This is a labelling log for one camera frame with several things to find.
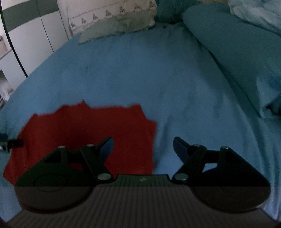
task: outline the metal pin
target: metal pin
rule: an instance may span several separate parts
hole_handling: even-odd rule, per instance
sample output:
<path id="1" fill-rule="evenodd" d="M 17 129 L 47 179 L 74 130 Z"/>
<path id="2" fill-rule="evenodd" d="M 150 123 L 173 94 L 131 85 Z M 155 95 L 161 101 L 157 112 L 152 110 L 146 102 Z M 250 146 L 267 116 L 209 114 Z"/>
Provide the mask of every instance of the metal pin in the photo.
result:
<path id="1" fill-rule="evenodd" d="M 107 181 L 111 178 L 111 175 L 108 173 L 101 173 L 98 175 L 98 179 L 101 181 Z"/>
<path id="2" fill-rule="evenodd" d="M 175 175 L 175 179 L 178 181 L 186 181 L 188 179 L 188 175 L 185 173 L 177 173 Z"/>

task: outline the pillow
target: pillow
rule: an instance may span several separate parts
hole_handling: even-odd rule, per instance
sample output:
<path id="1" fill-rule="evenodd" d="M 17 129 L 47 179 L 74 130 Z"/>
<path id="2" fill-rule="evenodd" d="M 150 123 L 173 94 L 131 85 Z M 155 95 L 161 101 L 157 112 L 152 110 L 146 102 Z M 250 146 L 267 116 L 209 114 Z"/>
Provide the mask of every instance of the pillow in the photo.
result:
<path id="1" fill-rule="evenodd" d="M 264 118 L 266 107 L 281 95 L 281 37 L 243 22 L 221 3 L 193 6 L 183 22 Z"/>
<path id="2" fill-rule="evenodd" d="M 141 10 L 156 12 L 155 0 L 67 0 L 67 16 L 73 35 L 100 20 Z"/>
<path id="3" fill-rule="evenodd" d="M 182 14 L 199 3 L 197 0 L 158 0 L 156 20 L 165 23 L 182 21 Z"/>
<path id="4" fill-rule="evenodd" d="M 233 15 L 281 36 L 281 0 L 229 0 Z"/>
<path id="5" fill-rule="evenodd" d="M 82 32 L 79 43 L 82 44 L 104 36 L 148 29 L 155 25 L 154 16 L 153 11 L 142 10 L 98 21 Z"/>

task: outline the blue duvet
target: blue duvet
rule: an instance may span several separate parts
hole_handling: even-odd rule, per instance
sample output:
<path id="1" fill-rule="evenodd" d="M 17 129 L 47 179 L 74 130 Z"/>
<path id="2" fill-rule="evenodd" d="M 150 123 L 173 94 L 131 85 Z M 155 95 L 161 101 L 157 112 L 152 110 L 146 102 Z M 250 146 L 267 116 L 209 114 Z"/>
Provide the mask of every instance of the blue duvet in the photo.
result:
<path id="1" fill-rule="evenodd" d="M 0 112 L 1 133 L 17 137 L 34 113 L 54 112 L 81 100 L 91 107 L 139 103 L 158 124 L 155 174 L 171 177 L 182 166 L 173 151 L 175 136 L 213 150 L 227 145 L 270 181 L 265 211 L 280 216 L 280 119 L 260 119 L 183 23 L 156 24 L 82 45 L 78 40 L 68 41 L 18 87 Z M 0 155 L 0 160 L 3 172 L 8 156 Z M 8 186 L 3 178 L 1 184 Z M 11 191 L 5 189 L 0 208 L 9 219 L 18 207 L 6 209 Z"/>

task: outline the red cloth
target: red cloth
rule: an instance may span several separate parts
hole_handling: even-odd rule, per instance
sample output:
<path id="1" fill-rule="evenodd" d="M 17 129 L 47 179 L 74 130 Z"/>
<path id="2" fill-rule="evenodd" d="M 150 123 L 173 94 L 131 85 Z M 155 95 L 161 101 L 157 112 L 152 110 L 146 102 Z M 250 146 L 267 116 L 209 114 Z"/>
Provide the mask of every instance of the red cloth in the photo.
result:
<path id="1" fill-rule="evenodd" d="M 146 119 L 140 105 L 130 108 L 90 108 L 83 101 L 62 106 L 55 113 L 34 114 L 18 138 L 24 146 L 14 148 L 3 177 L 11 184 L 58 146 L 78 150 L 97 145 L 106 137 L 114 140 L 114 149 L 105 162 L 117 174 L 152 174 L 153 143 L 156 122 Z"/>

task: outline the white pillowcase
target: white pillowcase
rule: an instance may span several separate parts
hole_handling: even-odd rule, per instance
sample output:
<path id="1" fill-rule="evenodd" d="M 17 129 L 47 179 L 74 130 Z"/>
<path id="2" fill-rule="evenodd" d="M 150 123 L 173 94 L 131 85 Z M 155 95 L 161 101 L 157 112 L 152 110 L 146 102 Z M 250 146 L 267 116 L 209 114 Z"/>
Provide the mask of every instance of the white pillowcase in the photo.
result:
<path id="1" fill-rule="evenodd" d="M 240 19 L 281 36 L 281 0 L 228 0 Z"/>
<path id="2" fill-rule="evenodd" d="M 73 35 L 99 20 L 148 9 L 157 10 L 155 0 L 67 0 L 67 16 Z"/>

